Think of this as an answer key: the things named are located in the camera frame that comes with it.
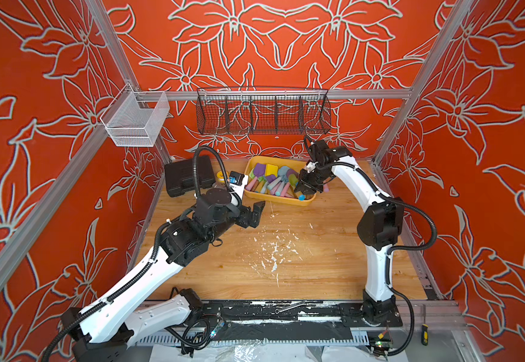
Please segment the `green shovel yellow handle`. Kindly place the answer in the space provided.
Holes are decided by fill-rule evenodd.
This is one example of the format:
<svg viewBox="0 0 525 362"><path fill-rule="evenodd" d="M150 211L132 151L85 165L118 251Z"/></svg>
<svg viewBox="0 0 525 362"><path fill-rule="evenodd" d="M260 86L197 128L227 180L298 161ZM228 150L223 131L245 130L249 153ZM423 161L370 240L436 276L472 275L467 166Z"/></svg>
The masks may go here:
<svg viewBox="0 0 525 362"><path fill-rule="evenodd" d="M300 179L296 173L292 173L288 177L289 183L293 190L293 195L300 201L306 200L306 196L303 193L304 185L300 182Z"/></svg>

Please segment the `yellow shovel purple handle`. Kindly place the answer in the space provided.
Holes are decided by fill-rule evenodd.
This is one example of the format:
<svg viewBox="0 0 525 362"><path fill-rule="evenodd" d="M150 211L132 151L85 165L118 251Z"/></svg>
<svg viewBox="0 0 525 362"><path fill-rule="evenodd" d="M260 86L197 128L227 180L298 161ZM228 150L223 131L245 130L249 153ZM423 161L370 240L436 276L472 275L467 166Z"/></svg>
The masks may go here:
<svg viewBox="0 0 525 362"><path fill-rule="evenodd" d="M266 184L263 189L267 190L272 182L274 182L278 177L278 167L274 164L267 164L265 169L265 180Z"/></svg>

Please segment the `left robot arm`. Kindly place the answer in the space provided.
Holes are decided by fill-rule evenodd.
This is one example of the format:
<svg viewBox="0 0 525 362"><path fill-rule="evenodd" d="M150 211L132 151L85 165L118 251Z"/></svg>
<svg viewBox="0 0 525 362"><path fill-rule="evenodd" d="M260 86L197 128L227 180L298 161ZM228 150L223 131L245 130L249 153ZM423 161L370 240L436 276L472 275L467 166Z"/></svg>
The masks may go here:
<svg viewBox="0 0 525 362"><path fill-rule="evenodd" d="M72 338L76 361L118 361L140 339L181 325L200 312L203 303L192 289L182 289L155 307L143 309L141 304L210 246L220 244L222 235L233 226L256 229L266 206L265 202L244 205L247 176L241 173L224 173L223 187L202 192L198 161L203 151L216 158L220 170L226 170L214 148L196 149L192 158L194 205L159 226L147 255L102 297L63 313L63 328L43 351L43 361L50 360L67 336Z"/></svg>

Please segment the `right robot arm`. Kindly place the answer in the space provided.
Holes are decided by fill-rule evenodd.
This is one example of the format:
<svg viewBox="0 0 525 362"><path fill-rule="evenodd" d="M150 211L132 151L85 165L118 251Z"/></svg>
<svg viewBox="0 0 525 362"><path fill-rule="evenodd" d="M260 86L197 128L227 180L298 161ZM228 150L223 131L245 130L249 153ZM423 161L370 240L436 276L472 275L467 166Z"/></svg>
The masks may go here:
<svg viewBox="0 0 525 362"><path fill-rule="evenodd" d="M399 250L419 252L429 249L437 240L437 226L421 209L384 192L344 146L330 147L324 140L312 141L309 136L303 138L303 145L310 160L299 173L295 191L304 196L313 196L323 192L330 181L340 179L363 210L363 216L357 225L358 237L367 251L367 281L363 289L362 320L371 327L379 327L398 311L397 298L403 299L407 304L410 322L405 341L398 348L382 346L380 342L373 342L368 347L369 353L377 357L387 359L399 355L407 349L413 338L415 312L408 297L393 287L393 256ZM419 214L429 224L431 235L425 244L398 244L406 209Z"/></svg>

